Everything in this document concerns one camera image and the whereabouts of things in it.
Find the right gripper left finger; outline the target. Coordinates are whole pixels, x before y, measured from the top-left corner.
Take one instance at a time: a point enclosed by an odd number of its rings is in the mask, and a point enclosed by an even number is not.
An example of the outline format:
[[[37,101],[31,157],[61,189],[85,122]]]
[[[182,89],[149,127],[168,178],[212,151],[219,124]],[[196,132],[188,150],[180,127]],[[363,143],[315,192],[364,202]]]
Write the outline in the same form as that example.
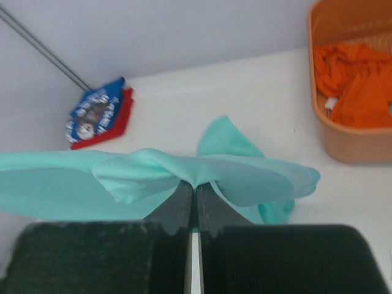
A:
[[[189,293],[193,190],[143,220],[41,222],[16,238],[2,293]]]

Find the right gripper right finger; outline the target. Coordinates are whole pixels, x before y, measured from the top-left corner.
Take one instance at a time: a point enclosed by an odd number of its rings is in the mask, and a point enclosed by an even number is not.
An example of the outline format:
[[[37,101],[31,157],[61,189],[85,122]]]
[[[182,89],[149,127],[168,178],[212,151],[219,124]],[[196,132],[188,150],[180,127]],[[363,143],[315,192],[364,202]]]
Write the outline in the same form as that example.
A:
[[[255,225],[210,184],[195,193],[203,293],[388,293],[360,233],[346,225]]]

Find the teal t shirt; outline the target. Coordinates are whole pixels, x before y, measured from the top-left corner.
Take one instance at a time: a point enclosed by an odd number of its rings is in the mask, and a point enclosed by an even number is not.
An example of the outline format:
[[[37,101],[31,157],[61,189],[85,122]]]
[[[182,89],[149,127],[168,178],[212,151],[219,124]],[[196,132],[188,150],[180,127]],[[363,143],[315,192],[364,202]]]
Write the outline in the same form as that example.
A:
[[[48,221],[139,220],[185,182],[210,184],[255,224],[285,224],[319,179],[312,167],[266,157],[223,116],[205,130],[196,156],[151,148],[2,153],[1,211]]]

